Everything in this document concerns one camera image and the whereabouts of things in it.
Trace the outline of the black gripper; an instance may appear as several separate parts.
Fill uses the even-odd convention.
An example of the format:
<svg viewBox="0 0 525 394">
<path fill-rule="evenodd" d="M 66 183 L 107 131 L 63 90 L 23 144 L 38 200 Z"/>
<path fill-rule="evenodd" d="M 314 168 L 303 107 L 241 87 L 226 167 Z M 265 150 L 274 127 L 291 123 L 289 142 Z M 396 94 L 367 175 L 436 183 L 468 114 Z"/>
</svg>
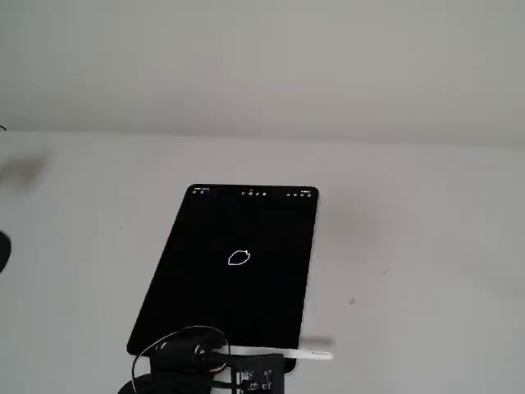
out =
<svg viewBox="0 0 525 394">
<path fill-rule="evenodd" d="M 153 381 L 161 393 L 210 393 L 214 374 L 227 367 L 230 344 L 212 328 L 182 328 L 149 352 Z"/>
</svg>

